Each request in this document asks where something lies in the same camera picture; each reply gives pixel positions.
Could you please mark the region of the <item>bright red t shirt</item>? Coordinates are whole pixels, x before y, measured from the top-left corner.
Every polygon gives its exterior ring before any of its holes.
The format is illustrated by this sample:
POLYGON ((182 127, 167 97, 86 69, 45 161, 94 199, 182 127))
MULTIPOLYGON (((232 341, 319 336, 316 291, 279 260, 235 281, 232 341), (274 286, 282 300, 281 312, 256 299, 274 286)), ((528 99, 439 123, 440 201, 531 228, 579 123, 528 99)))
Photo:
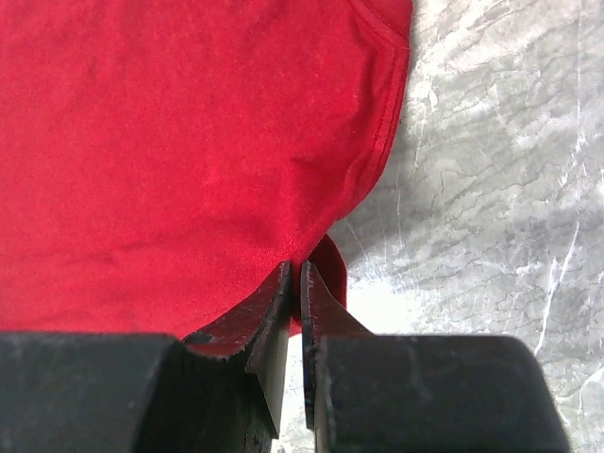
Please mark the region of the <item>bright red t shirt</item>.
POLYGON ((373 189, 409 1, 5 1, 1 327, 185 335, 373 189))

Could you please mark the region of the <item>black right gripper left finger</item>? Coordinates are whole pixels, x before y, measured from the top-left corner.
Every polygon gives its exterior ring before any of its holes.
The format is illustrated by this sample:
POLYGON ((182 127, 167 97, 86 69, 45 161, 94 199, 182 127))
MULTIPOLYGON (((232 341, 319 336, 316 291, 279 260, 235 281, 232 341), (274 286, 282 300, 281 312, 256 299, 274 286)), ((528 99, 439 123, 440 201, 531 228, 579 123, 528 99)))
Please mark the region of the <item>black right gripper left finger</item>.
POLYGON ((5 452, 267 452, 279 433, 291 266, 184 339, 5 332, 5 452))

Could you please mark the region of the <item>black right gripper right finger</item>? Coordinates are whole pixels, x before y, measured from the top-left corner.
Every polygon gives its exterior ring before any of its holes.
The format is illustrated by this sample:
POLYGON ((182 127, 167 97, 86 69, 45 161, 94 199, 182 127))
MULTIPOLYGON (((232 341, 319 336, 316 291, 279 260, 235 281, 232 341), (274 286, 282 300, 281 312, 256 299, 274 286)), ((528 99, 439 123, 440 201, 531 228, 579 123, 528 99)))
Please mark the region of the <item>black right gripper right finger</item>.
POLYGON ((377 335, 300 279, 305 410, 319 452, 566 452, 544 374, 504 335, 377 335))

